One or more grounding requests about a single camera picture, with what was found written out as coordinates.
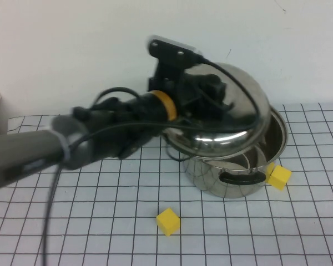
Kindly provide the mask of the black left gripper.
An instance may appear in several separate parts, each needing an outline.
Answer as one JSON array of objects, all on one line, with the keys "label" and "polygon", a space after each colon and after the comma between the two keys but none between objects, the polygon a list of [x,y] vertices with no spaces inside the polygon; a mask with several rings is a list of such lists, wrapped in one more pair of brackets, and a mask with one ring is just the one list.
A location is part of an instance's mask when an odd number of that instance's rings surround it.
[{"label": "black left gripper", "polygon": [[[195,79],[182,70],[157,69],[148,79],[148,92],[164,105],[168,116],[191,116],[198,120],[221,120],[223,108],[200,103]],[[225,93],[226,84],[215,74],[201,77],[201,89],[208,93]]]}]

